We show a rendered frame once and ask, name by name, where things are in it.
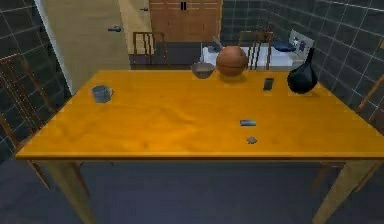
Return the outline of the grey metal bowl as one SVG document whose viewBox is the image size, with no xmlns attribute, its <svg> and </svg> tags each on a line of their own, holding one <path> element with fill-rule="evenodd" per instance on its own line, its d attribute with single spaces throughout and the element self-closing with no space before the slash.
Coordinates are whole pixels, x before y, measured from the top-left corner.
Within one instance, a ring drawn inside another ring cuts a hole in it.
<svg viewBox="0 0 384 224">
<path fill-rule="evenodd" d="M 198 79 L 207 79 L 214 72 L 215 66 L 211 63 L 197 62 L 191 66 L 192 73 Z"/>
</svg>

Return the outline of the orange basketball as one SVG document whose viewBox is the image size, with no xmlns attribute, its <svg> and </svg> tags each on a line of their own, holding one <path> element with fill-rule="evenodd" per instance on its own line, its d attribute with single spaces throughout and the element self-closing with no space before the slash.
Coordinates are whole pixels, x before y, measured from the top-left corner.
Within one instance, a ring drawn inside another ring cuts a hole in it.
<svg viewBox="0 0 384 224">
<path fill-rule="evenodd" d="M 239 46 L 224 47 L 216 58 L 216 69 L 224 76 L 240 75 L 248 65 L 248 57 Z"/>
</svg>

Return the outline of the orange wooden table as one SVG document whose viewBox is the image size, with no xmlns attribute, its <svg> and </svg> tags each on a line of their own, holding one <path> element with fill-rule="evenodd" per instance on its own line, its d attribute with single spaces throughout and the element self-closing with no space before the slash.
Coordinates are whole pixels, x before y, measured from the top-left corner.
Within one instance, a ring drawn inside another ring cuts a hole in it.
<svg viewBox="0 0 384 224">
<path fill-rule="evenodd" d="M 343 161 L 312 219 L 325 224 L 375 163 L 384 136 L 322 85 L 294 94 L 285 71 L 197 79 L 189 70 L 97 72 L 18 153 L 45 167 L 83 224 L 96 224 L 78 161 Z M 264 80 L 273 78 L 270 91 Z M 114 90 L 96 103 L 92 88 Z M 240 126 L 254 120 L 256 126 Z M 247 138 L 257 139 L 248 144 Z"/>
</svg>

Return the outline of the grey faucet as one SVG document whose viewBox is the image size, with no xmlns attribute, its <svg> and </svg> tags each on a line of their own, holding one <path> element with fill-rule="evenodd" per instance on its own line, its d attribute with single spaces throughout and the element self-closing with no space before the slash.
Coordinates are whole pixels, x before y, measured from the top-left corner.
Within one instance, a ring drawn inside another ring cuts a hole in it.
<svg viewBox="0 0 384 224">
<path fill-rule="evenodd" d="M 208 52 L 219 53 L 224 48 L 224 46 L 215 36 L 213 36 L 212 39 L 213 39 L 213 45 L 208 47 Z"/>
</svg>

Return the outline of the brown wooden chair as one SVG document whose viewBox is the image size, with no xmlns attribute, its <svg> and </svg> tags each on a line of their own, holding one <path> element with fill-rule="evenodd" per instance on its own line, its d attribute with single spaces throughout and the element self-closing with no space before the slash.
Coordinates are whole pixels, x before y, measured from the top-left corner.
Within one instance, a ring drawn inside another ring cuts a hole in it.
<svg viewBox="0 0 384 224">
<path fill-rule="evenodd" d="M 21 83 L 21 78 L 16 70 L 16 64 L 19 63 L 26 77 L 32 82 L 38 93 L 42 97 L 48 109 L 57 112 L 48 100 L 47 94 L 36 81 L 30 66 L 20 54 L 12 54 L 0 58 L 0 86 L 5 90 L 8 97 L 15 104 L 18 112 L 26 124 L 28 135 L 18 138 L 16 132 L 10 127 L 10 122 L 0 115 L 0 126 L 10 139 L 16 151 L 20 151 L 23 146 L 43 127 L 43 121 L 37 113 L 36 107 L 31 103 L 26 90 Z"/>
<path fill-rule="evenodd" d="M 152 65 L 156 55 L 163 56 L 165 65 L 169 64 L 167 42 L 163 32 L 134 32 L 132 62 L 143 56 L 148 65 Z"/>
<path fill-rule="evenodd" d="M 272 55 L 272 40 L 274 34 L 269 31 L 241 31 L 239 35 L 238 45 L 242 43 L 248 44 L 246 51 L 248 57 L 247 68 L 249 70 L 256 70 L 258 62 L 261 59 L 261 48 L 263 44 L 267 45 L 267 54 L 265 56 L 265 69 L 270 69 L 271 55 Z"/>
<path fill-rule="evenodd" d="M 355 112 L 364 117 L 364 113 L 368 112 L 370 105 L 375 108 L 367 115 L 367 122 L 384 133 L 384 56 L 381 62 L 369 62 L 368 69 L 372 72 L 381 71 L 378 79 L 372 84 L 367 95 L 359 101 L 355 108 Z M 315 192 L 323 180 L 327 177 L 331 170 L 341 171 L 345 167 L 345 162 L 321 162 L 318 175 L 313 183 L 312 191 Z"/>
</svg>

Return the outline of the brown wooden cupboard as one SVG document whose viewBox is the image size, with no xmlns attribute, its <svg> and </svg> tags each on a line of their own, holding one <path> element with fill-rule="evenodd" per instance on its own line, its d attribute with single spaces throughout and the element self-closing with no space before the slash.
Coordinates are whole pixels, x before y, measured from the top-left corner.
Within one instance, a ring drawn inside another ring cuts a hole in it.
<svg viewBox="0 0 384 224">
<path fill-rule="evenodd" d="M 167 42 L 219 39 L 222 0 L 149 0 L 151 28 Z"/>
</svg>

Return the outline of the grey mug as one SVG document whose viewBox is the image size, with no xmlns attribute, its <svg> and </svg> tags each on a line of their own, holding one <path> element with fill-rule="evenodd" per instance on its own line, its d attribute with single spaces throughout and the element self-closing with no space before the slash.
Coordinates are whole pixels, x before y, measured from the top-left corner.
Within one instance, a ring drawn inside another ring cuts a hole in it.
<svg viewBox="0 0 384 224">
<path fill-rule="evenodd" d="M 106 85 L 98 85 L 91 90 L 96 103 L 107 103 L 112 99 L 114 90 Z"/>
</svg>

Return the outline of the pale wooden room door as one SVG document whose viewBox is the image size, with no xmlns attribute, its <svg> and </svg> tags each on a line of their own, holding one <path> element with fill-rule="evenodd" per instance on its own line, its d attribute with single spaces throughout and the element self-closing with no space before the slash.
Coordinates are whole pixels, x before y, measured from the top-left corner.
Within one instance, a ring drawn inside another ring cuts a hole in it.
<svg viewBox="0 0 384 224">
<path fill-rule="evenodd" d="M 133 33 L 151 32 L 150 10 L 145 12 L 140 8 L 149 9 L 149 0 L 118 0 L 123 22 L 123 30 L 129 54 L 133 54 Z"/>
<path fill-rule="evenodd" d="M 99 70 L 130 67 L 118 0 L 35 0 L 71 93 Z"/>
</svg>

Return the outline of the blue plate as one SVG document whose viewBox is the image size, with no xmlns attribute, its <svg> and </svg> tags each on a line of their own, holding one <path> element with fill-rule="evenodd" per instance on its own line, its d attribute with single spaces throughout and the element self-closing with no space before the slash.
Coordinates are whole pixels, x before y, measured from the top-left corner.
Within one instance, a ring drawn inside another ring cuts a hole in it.
<svg viewBox="0 0 384 224">
<path fill-rule="evenodd" d="M 273 41 L 272 46 L 280 52 L 294 52 L 296 50 L 296 47 L 286 41 Z"/>
</svg>

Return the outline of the black round vase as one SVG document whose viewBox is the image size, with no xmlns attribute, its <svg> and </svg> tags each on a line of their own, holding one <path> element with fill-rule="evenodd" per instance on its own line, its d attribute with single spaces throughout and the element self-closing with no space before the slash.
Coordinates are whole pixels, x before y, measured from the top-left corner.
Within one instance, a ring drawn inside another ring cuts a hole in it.
<svg viewBox="0 0 384 224">
<path fill-rule="evenodd" d="M 312 67 L 312 58 L 315 49 L 311 48 L 305 62 L 293 69 L 287 76 L 289 89 L 297 94 L 310 92 L 318 83 L 318 77 Z"/>
</svg>

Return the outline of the white box with blue print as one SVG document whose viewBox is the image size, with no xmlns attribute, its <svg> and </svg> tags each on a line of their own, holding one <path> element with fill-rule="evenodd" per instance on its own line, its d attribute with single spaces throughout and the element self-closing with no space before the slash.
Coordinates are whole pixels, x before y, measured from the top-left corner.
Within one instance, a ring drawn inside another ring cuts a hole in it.
<svg viewBox="0 0 384 224">
<path fill-rule="evenodd" d="M 294 29 L 290 32 L 289 42 L 295 47 L 295 53 L 301 58 L 305 58 L 307 56 L 314 43 L 311 38 L 295 31 Z"/>
</svg>

